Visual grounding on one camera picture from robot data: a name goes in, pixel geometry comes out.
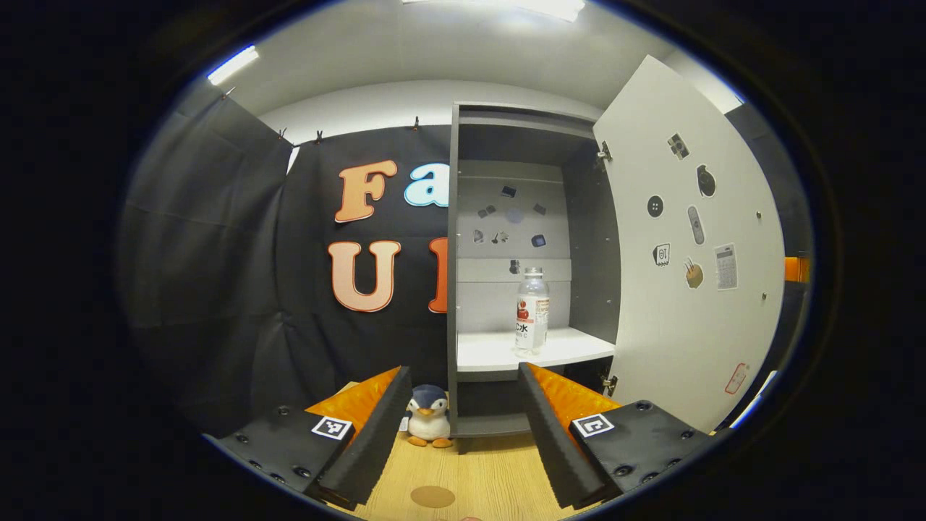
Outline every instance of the white ceiling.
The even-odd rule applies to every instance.
[[[343,0],[257,42],[222,87],[258,116],[333,91],[410,80],[503,83],[604,109],[649,54],[675,47],[588,2],[575,22],[511,7]]]

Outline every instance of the black curtain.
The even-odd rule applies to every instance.
[[[203,81],[164,119],[127,193],[118,241],[123,310],[166,392],[216,437],[281,401],[308,404],[273,275],[291,152]]]
[[[322,400],[348,381],[360,381],[399,364],[411,367],[412,383],[446,388],[446,314],[428,303],[437,287],[437,257],[429,250],[446,237],[447,208],[415,207],[405,200],[410,172],[428,163],[447,163],[450,126],[381,129],[302,144],[283,190],[276,244],[277,292],[286,339],[312,400]],[[350,167],[392,160],[398,173],[385,179],[380,200],[367,202],[367,219],[338,223],[343,181]],[[394,293],[376,312],[351,311],[332,290],[328,245],[358,243],[357,291],[376,284],[374,241],[402,245],[394,260]]]

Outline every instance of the bottle label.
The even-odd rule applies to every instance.
[[[515,321],[516,349],[535,349],[543,346],[546,342],[549,314],[549,297],[518,296],[518,315]]]

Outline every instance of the ceiling light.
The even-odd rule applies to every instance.
[[[583,0],[402,0],[403,4],[417,4],[421,2],[469,2],[472,4],[487,4],[491,6],[509,6],[528,9],[543,13],[565,21],[575,21],[579,11],[585,7]]]
[[[209,74],[208,78],[213,85],[218,85],[219,83],[228,80],[229,76],[233,75],[235,72],[244,67],[248,63],[257,59],[257,50],[253,45],[246,48],[244,51],[236,54],[230,60],[221,64],[218,69],[212,71]]]

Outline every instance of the brown circle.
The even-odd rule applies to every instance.
[[[411,501],[428,508],[444,508],[457,500],[457,496],[442,487],[418,487],[411,491]]]

